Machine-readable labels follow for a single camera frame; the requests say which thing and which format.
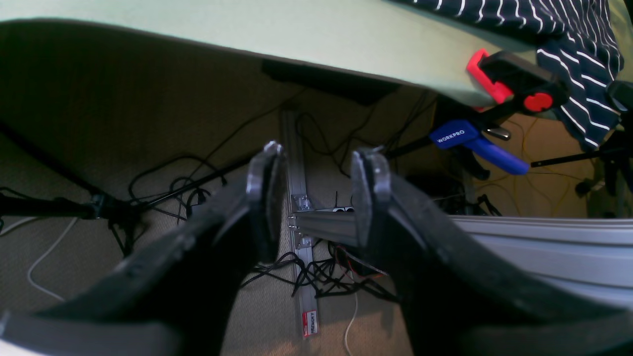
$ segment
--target label sticker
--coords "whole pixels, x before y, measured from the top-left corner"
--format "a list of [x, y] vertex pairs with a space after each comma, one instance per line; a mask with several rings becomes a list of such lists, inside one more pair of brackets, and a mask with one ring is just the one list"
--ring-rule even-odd
[[317, 311], [310, 310], [303, 313], [303, 337], [308, 337], [318, 333]]

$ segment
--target white cable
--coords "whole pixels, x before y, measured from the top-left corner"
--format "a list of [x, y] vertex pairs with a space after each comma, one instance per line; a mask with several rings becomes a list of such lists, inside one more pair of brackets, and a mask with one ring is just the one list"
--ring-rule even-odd
[[15, 230], [18, 227], [20, 227], [20, 226], [22, 226], [22, 225], [24, 225], [24, 224], [26, 224], [28, 222], [31, 222], [33, 220], [37, 220], [37, 219], [39, 219], [39, 217], [25, 217], [22, 220], [14, 222], [13, 224], [9, 225], [8, 227], [5, 227], [4, 229], [2, 229], [2, 232], [0, 232], [0, 236], [4, 236], [4, 235], [8, 234], [9, 232], [11, 232], [11, 230]]
[[70, 221], [70, 224], [68, 226], [66, 226], [66, 229], [64, 230], [64, 232], [61, 233], [61, 235], [57, 238], [57, 240], [55, 242], [53, 242], [53, 244], [51, 245], [51, 247], [48, 248], [48, 250], [46, 250], [46, 252], [44, 252], [43, 255], [40, 256], [40, 258], [38, 258], [35, 263], [33, 263], [33, 265], [28, 269], [27, 272], [27, 280], [28, 282], [35, 288], [39, 289], [40, 291], [50, 295], [51, 297], [61, 300], [62, 302], [64, 301], [64, 298], [60, 297], [59, 295], [57, 295], [56, 293], [53, 293], [52, 291], [49, 291], [48, 289], [40, 286], [39, 284], [35, 283], [35, 281], [33, 281], [33, 278], [31, 277], [31, 274], [33, 273], [33, 270], [37, 267], [37, 265], [42, 262], [42, 260], [44, 260], [48, 255], [51, 254], [51, 252], [53, 252], [53, 250], [57, 247], [57, 245], [61, 242], [61, 240], [64, 239], [64, 237], [66, 237], [66, 235], [68, 234], [68, 231], [70, 231], [70, 229], [72, 229], [72, 227], [75, 225], [75, 223], [78, 221], [79, 218], [73, 218], [73, 220]]
[[[351, 278], [352, 281], [354, 281], [354, 274], [352, 273], [352, 271], [349, 271], [349, 278]], [[349, 351], [349, 345], [348, 345], [348, 334], [349, 334], [349, 328], [351, 328], [352, 323], [354, 322], [354, 319], [356, 319], [356, 313], [358, 313], [358, 292], [354, 293], [354, 302], [356, 303], [356, 306], [354, 307], [354, 315], [352, 315], [352, 319], [349, 321], [348, 324], [348, 328], [345, 329], [345, 350], [348, 352], [349, 356], [352, 356], [352, 352]]]

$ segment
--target clamp handle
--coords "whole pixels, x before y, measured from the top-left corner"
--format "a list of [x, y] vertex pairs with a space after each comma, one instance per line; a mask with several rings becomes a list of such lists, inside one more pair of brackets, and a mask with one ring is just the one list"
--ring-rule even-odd
[[510, 174], [523, 175], [530, 168], [527, 163], [486, 139], [465, 119], [451, 120], [431, 132], [429, 137], [440, 149], [462, 145]]
[[467, 141], [463, 145], [470, 148], [481, 158], [503, 169], [507, 173], [513, 175], [524, 175], [527, 173], [528, 169], [530, 169], [529, 164], [521, 161], [515, 155], [512, 155], [505, 149], [490, 142], [490, 140], [484, 136], [479, 136], [474, 140]]

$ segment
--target navy striped fabric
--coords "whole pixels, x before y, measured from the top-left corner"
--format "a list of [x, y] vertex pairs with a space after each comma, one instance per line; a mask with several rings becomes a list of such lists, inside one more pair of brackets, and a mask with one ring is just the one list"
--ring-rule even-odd
[[596, 149], [619, 121], [606, 87], [624, 67], [611, 30], [607, 0], [396, 0], [484, 28], [536, 34], [539, 66], [571, 91], [556, 116], [587, 150]]

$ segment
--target red clamp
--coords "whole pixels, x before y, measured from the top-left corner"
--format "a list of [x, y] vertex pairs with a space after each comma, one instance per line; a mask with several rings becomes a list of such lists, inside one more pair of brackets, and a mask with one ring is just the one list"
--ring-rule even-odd
[[468, 61], [468, 65], [466, 66], [466, 70], [472, 75], [479, 84], [481, 84], [484, 89], [492, 96], [492, 98], [497, 102], [497, 104], [502, 104], [508, 99], [509, 96], [514, 95], [510, 88], [506, 87], [502, 82], [493, 83], [490, 78], [484, 73], [481, 68], [479, 68], [479, 62], [481, 59], [488, 57], [488, 52], [482, 48], [473, 54], [470, 61]]
[[514, 95], [514, 100], [522, 100], [517, 103], [520, 105], [517, 110], [526, 114], [560, 106], [569, 98], [564, 84], [555, 75], [505, 51], [490, 56], [480, 49], [470, 58], [466, 70], [497, 104]]

